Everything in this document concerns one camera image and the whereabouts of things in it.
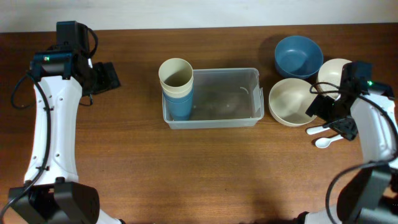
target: gray plastic bin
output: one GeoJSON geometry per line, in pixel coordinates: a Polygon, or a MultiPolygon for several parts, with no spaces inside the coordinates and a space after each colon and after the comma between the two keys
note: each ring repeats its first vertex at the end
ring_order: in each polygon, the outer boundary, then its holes
{"type": "Polygon", "coordinates": [[[264,116],[264,97],[255,68],[194,70],[188,121],[174,121],[162,98],[164,121],[171,129],[249,127],[264,116]]]}

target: spoon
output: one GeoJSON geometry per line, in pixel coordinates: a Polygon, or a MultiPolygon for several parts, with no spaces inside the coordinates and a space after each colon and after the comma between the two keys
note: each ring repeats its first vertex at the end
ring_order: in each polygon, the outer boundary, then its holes
{"type": "Polygon", "coordinates": [[[306,130],[307,134],[318,134],[321,133],[322,131],[329,130],[330,128],[324,128],[322,126],[314,127],[314,128],[308,128],[306,130]]]}
{"type": "Polygon", "coordinates": [[[330,143],[332,143],[332,142],[334,142],[334,141],[337,141],[337,140],[340,140],[340,139],[342,139],[342,138],[343,138],[343,137],[342,137],[340,134],[338,134],[338,135],[336,135],[335,137],[332,137],[332,138],[320,138],[320,139],[318,139],[318,140],[315,142],[315,145],[316,145],[318,148],[323,149],[323,148],[328,147],[328,146],[330,145],[330,143]]]}

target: spoon handle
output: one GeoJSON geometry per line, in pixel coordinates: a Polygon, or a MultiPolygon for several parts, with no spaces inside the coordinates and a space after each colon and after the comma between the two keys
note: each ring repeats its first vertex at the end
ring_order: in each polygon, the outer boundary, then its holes
{"type": "Polygon", "coordinates": [[[314,128],[308,128],[306,130],[307,134],[311,135],[311,134],[317,134],[317,133],[321,133],[322,131],[326,131],[329,130],[329,128],[324,128],[322,126],[318,126],[318,127],[314,127],[314,128]]]}
{"type": "Polygon", "coordinates": [[[343,137],[342,137],[340,134],[338,134],[338,135],[336,135],[335,137],[330,138],[330,142],[334,142],[334,141],[340,140],[340,139],[342,139],[342,138],[343,138],[343,137]]]}

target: wooden tabletop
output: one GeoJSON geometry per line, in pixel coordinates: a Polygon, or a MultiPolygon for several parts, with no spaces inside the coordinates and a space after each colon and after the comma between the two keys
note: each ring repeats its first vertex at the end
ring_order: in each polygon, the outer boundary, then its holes
{"type": "MultiPolygon", "coordinates": [[[[80,183],[99,192],[101,208],[127,223],[251,223],[291,219],[325,206],[325,193],[342,169],[362,161],[359,139],[327,149],[308,127],[279,124],[266,114],[252,128],[171,130],[162,117],[157,71],[168,58],[194,69],[253,67],[267,99],[282,79],[274,49],[304,35],[331,58],[373,64],[374,80],[398,90],[398,24],[272,26],[222,29],[109,30],[96,32],[97,62],[113,62],[122,87],[81,106],[76,121],[80,183]]],[[[18,111],[11,91],[35,52],[55,44],[55,33],[0,34],[0,205],[20,187],[29,164],[35,108],[18,111]]],[[[34,100],[32,84],[18,103],[34,100]]],[[[349,178],[333,191],[332,202],[349,178]]],[[[7,224],[24,223],[12,210],[7,224]]]]}

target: stacked cups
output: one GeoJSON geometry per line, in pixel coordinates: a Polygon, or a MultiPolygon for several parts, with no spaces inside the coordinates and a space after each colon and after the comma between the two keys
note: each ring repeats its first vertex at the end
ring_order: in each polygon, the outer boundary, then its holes
{"type": "Polygon", "coordinates": [[[193,102],[193,69],[185,60],[171,58],[159,68],[160,84],[175,121],[189,119],[193,102]]]}

